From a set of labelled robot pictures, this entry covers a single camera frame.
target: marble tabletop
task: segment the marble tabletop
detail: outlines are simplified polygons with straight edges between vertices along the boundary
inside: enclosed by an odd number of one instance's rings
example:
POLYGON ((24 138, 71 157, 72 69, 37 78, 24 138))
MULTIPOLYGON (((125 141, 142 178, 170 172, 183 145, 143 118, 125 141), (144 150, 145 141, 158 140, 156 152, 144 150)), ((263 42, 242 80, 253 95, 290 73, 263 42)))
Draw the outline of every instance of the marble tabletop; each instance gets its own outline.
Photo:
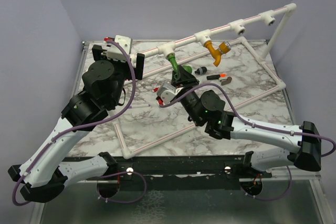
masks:
MULTIPOLYGON (((141 52, 154 48, 164 42, 158 41, 134 41, 132 52, 141 52)), ((260 54, 266 47, 264 40, 250 41, 252 47, 260 54)), ((83 71, 94 62, 92 56, 93 43, 89 45, 88 54, 85 60, 83 71)), ((177 48, 176 58, 182 59, 187 56, 203 52, 205 48, 200 44, 189 44, 177 48)), ((233 104, 238 104, 249 98, 261 94, 264 91, 274 87, 276 84, 268 73, 257 63, 249 51, 242 45, 234 45, 232 50, 222 58, 219 67, 213 65, 214 59, 211 56, 201 57, 188 62, 193 70, 201 66, 206 66, 207 74, 226 73, 232 77, 232 82, 223 86, 228 93, 233 104)), ((267 56, 266 62, 274 70, 270 55, 267 56)), ((145 60, 144 73, 157 69, 168 64, 168 61, 162 56, 154 56, 145 60)), ((156 101, 156 94, 153 89, 159 87, 164 82, 169 82, 171 71, 163 71, 154 76, 137 81, 135 98, 132 105, 150 104, 150 107, 128 109, 125 114, 119 117, 121 130, 125 142, 130 150, 135 150, 144 144, 158 140, 159 138, 181 130, 191 122, 187 120, 187 113, 180 103, 169 108, 160 109, 156 101)), ((200 83, 209 82, 205 76, 196 76, 200 83)), ((126 85, 126 103, 131 93, 131 85, 126 85)), ((196 91, 201 94, 205 90, 213 87, 204 87, 196 91)), ((238 109, 238 112, 252 119, 277 123, 291 124, 290 115, 286 106, 285 98, 282 91, 271 94, 259 101, 256 101, 246 107, 238 109)), ((247 140, 217 140, 209 137, 204 133, 204 127, 198 127, 188 133, 185 133, 173 140, 162 145, 154 147, 141 156, 170 156, 170 155, 233 155, 243 154, 247 151, 264 151, 274 146, 252 142, 247 140)), ((119 141, 114 131, 112 123, 98 125, 83 138, 69 153, 69 156, 95 156, 99 152, 109 152, 114 156, 121 156, 119 141)))

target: orange faucet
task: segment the orange faucet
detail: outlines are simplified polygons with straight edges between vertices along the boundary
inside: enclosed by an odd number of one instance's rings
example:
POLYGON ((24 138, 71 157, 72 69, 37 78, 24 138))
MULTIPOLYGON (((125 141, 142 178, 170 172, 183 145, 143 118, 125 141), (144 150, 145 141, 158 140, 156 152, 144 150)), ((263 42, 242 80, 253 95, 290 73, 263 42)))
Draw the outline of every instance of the orange faucet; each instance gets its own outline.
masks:
POLYGON ((211 40, 207 41, 204 44, 204 47, 206 47, 209 50, 211 56, 215 59, 214 65, 216 67, 218 67, 218 65, 220 64, 222 55, 226 54, 231 50, 231 45, 228 42, 221 43, 218 49, 215 49, 212 45, 211 40))

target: tool on table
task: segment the tool on table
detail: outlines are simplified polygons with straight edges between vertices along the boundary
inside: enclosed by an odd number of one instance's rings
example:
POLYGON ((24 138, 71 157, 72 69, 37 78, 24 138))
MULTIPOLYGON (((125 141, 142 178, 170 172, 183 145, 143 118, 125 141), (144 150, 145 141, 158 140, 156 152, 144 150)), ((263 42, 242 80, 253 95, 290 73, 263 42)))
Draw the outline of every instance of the tool on table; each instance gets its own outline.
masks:
POLYGON ((226 74, 225 73, 215 74, 213 76, 207 76, 206 79, 207 80, 218 80, 221 77, 226 77, 226 74))
POLYGON ((204 74, 206 72, 207 72, 206 67, 197 68, 196 71, 195 71, 196 74, 204 74))
POLYGON ((228 78, 220 78, 219 81, 221 82, 221 85, 224 86, 231 83, 232 77, 229 76, 228 78))

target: pvc pipe frame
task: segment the pvc pipe frame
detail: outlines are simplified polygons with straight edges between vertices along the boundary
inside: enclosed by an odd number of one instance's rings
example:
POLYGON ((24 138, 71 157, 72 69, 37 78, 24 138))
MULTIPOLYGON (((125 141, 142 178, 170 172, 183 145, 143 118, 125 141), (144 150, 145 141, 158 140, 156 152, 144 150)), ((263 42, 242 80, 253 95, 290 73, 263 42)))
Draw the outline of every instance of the pvc pipe frame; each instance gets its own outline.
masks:
MULTIPOLYGON (((280 33, 282 32, 282 29, 283 27, 285 26, 285 24, 287 23, 289 17, 292 15, 292 13, 295 11, 296 9, 296 4, 289 4, 289 5, 286 5, 282 8, 279 8, 279 9, 276 9, 276 10, 271 10, 269 12, 272 12, 273 13, 273 16, 276 16, 276 15, 281 15, 281 14, 284 14, 282 20, 280 21, 278 27, 276 28, 271 40, 269 41, 265 51, 262 53, 262 55, 260 56, 254 49, 253 47, 248 43, 248 41, 246 40, 245 37, 239 37, 235 40, 232 40, 230 41, 230 44, 231 45, 235 45, 235 44, 243 44, 247 49, 248 51, 254 56, 254 58, 256 59, 256 61, 267 71, 267 73, 272 77, 272 79, 276 82, 276 86, 259 94, 259 95, 256 95, 244 102, 241 102, 237 105, 235 105, 235 108, 236 109, 239 109, 239 108, 242 108, 244 106, 247 106, 255 101, 258 101, 270 94, 273 94, 277 91, 280 91, 280 90, 283 90, 285 87, 286 87, 286 84, 269 68, 269 66, 266 64, 265 62, 265 59, 266 59, 266 56, 268 55, 268 53, 270 52, 272 46, 274 45, 276 39, 279 37, 280 33)), ((254 16, 254 17, 251 17, 251 18, 246 18, 246 19, 243 19, 243 23, 241 25, 246 25, 246 24, 250 24, 250 23, 254 23, 254 22, 258 22, 258 21, 261 21, 261 20, 264 20, 262 19, 261 15, 257 15, 257 16, 254 16)), ((216 34, 219 34, 219 33, 222 33, 222 32, 225 32, 225 31, 230 31, 230 30, 234 30, 234 27, 231 27, 229 24, 228 25, 225 25, 225 26, 221 26, 221 27, 217 27, 217 28, 214 28, 214 29, 211 29, 211 35, 216 35, 216 34)), ((187 44, 190 44, 190 43, 194 43, 194 42, 197 42, 196 41, 196 37, 195 36, 190 36, 190 37, 187 37, 187 38, 184 38, 184 39, 180 39, 180 40, 177 40, 177 41, 170 41, 168 42, 169 44, 171 44, 172 42, 175 43, 175 47, 182 47, 182 46, 185 46, 187 44)), ((158 48, 152 48, 152 49, 149 49, 149 50, 146 50, 144 52, 141 52, 142 54, 145 54, 145 57, 148 58, 148 57, 151 57, 151 56, 154 56, 154 55, 157 55, 159 53, 159 50, 158 48)), ((177 63, 179 64, 183 64, 183 63, 186 63, 186 62, 189 62, 189 61, 192 61, 192 60, 195 60, 195 59, 198 59, 200 57, 203 57, 203 56, 206 56, 206 55, 209 55, 209 51, 204 51, 204 52, 200 52, 198 54, 195 54, 195 55, 192 55, 192 56, 189 56, 189 57, 186 57, 184 59, 181 59, 179 61, 177 61, 177 63)), ((167 69, 170 69, 172 68, 171 64, 167 64, 165 66, 162 66, 160 68, 157 68, 155 70, 151 70, 147 73, 145 73, 143 75, 143 78, 147 78, 149 76, 152 76, 154 74, 157 74, 157 73, 160 73, 162 71, 165 71, 167 69)), ((126 145, 126 142, 124 140, 124 137, 123 137, 123 134, 121 132, 121 127, 120 127, 120 124, 119 124, 119 120, 116 119, 116 120, 113 120, 113 125, 114 125, 114 128, 115 128, 115 131, 117 133, 117 136, 118 136, 118 139, 119 139, 119 142, 120 142, 120 146, 121 146, 121 151, 122 151, 122 155, 125 159, 129 159, 129 158, 132 158, 144 151, 147 151, 155 146, 158 146, 160 144, 163 144, 171 139, 174 139, 184 133, 187 133, 191 130, 194 130, 196 129, 196 126, 194 124, 192 125, 189 125, 187 127, 185 127, 184 129, 181 129, 179 131, 176 131, 176 132, 173 132, 171 134, 168 134, 156 141, 153 141, 152 143, 149 143, 149 144, 145 144, 143 145, 142 147, 134 150, 134 151, 131 151, 129 150, 129 148, 127 147, 126 145)))

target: purple cable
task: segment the purple cable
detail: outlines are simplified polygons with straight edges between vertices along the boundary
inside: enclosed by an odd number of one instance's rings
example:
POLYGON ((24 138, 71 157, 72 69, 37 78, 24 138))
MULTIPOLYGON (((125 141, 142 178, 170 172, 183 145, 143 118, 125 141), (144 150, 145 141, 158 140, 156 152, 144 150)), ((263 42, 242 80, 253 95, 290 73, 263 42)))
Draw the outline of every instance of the purple cable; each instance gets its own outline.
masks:
MULTIPOLYGON (((237 110, 235 109, 234 105, 232 104, 229 96, 226 94, 226 92, 224 91, 224 89, 222 89, 221 86, 215 84, 215 83, 204 83, 204 84, 200 84, 198 86, 195 86, 193 87, 192 89, 188 90, 187 92, 185 92, 183 95, 181 95, 179 98, 177 98, 176 100, 172 101, 171 103, 169 104, 166 104, 166 105, 160 105, 161 108, 167 108, 171 105, 174 105, 175 103, 179 102, 181 99, 183 99, 184 97, 186 97, 188 94, 194 92, 196 89, 199 89, 201 87, 205 87, 205 86, 214 86, 216 88, 218 88, 222 93, 223 95, 225 96, 228 104, 230 105, 232 111, 235 113, 236 117, 241 120, 243 123, 246 123, 247 125, 250 125, 252 126, 252 123, 243 119, 237 112, 237 110)), ((283 134, 291 134, 290 131, 285 131, 285 130, 279 130, 279 129, 274 129, 274 128, 271 128, 271 127, 267 127, 267 126, 262 126, 262 125, 258 125, 258 124, 255 124, 254 127, 256 128, 259 128, 259 129, 262 129, 262 130, 267 130, 267 131, 273 131, 273 132, 278 132, 278 133, 283 133, 283 134)), ((322 157, 326 157, 326 156, 329 156, 330 154, 334 153, 335 150, 336 150, 336 143, 334 140, 328 138, 328 137, 325 137, 325 136, 320 136, 320 135, 315 135, 315 134, 310 134, 310 133, 304 133, 304 132, 294 132, 293 133, 294 135, 301 135, 301 136, 310 136, 310 137, 316 137, 316 138, 320 138, 320 139, 323 139, 323 140, 326 140, 328 142, 330 142, 332 144, 332 149, 330 151, 328 151, 327 153, 324 153, 322 154, 321 156, 322 157)))
POLYGON ((290 188, 292 187, 292 184, 293 184, 292 173, 290 172, 289 167, 288 166, 286 166, 286 167, 287 167, 288 174, 289 174, 289 185, 288 185, 286 191, 283 194, 281 194, 280 196, 278 196, 278 197, 274 197, 274 198, 260 198, 260 197, 248 194, 247 192, 245 192, 245 190, 242 187, 240 187, 240 188, 246 194, 246 196, 251 197, 253 199, 258 199, 258 200, 262 200, 262 201, 273 201, 273 200, 282 199, 282 198, 284 198, 284 196, 286 196, 289 193, 289 190, 290 190, 290 188))
POLYGON ((121 203, 121 204, 131 204, 131 203, 137 202, 138 200, 142 199, 143 196, 146 194, 146 191, 147 191, 146 179, 144 178, 144 176, 142 174, 137 173, 137 172, 119 172, 119 173, 114 173, 114 174, 110 174, 110 175, 100 176, 100 178, 109 178, 109 177, 118 176, 118 175, 122 175, 122 174, 126 174, 126 173, 137 174, 143 180, 143 192, 138 198, 136 198, 134 200, 129 200, 129 201, 104 198, 99 194, 99 190, 98 190, 98 187, 97 187, 97 194, 99 195, 99 197, 104 199, 104 200, 107 200, 109 202, 115 202, 115 203, 121 203))
MULTIPOLYGON (((87 123, 87 124, 78 125, 78 126, 69 128, 69 129, 67 129, 65 131, 62 131, 62 132, 58 133, 56 136, 54 136, 51 139, 52 142, 56 142, 56 140, 59 139, 61 136, 65 135, 65 134, 67 134, 67 133, 69 133, 71 131, 77 131, 77 130, 81 130, 81 129, 86 128, 86 127, 92 127, 92 126, 96 126, 98 124, 110 122, 110 121, 118 118, 119 116, 121 116, 129 108, 129 106, 131 105, 131 103, 132 103, 132 101, 134 99, 134 95, 135 95, 135 73, 134 73, 134 69, 133 69, 133 66, 132 66, 132 62, 131 62, 130 57, 128 56, 128 54, 125 52, 125 50, 118 43, 114 42, 113 40, 108 40, 106 42, 113 44, 114 46, 116 46, 122 52, 122 54, 126 58, 128 66, 130 67, 131 77, 132 77, 132 93, 131 93, 130 100, 128 101, 128 103, 126 104, 126 106, 119 113, 115 114, 114 116, 112 116, 110 118, 107 118, 107 119, 104 119, 104 120, 101 120, 101 121, 98 121, 98 122, 87 123)), ((32 161, 32 163, 26 169, 25 172, 27 174, 29 174, 29 172, 33 169, 34 165, 38 162, 38 160, 42 157, 42 155, 47 151, 47 149, 50 146, 51 146, 51 143, 46 144, 46 146, 37 154, 36 158, 32 161)), ((12 201, 13 201, 13 204, 15 206, 24 206, 24 205, 26 205, 26 204, 28 204, 30 202, 30 201, 25 201, 23 203, 19 203, 19 202, 16 201, 16 192, 17 192, 17 190, 19 188, 20 183, 25 179, 25 177, 26 177, 26 175, 21 176, 21 178, 17 181, 17 183, 15 184, 15 187, 13 189, 12 201)))

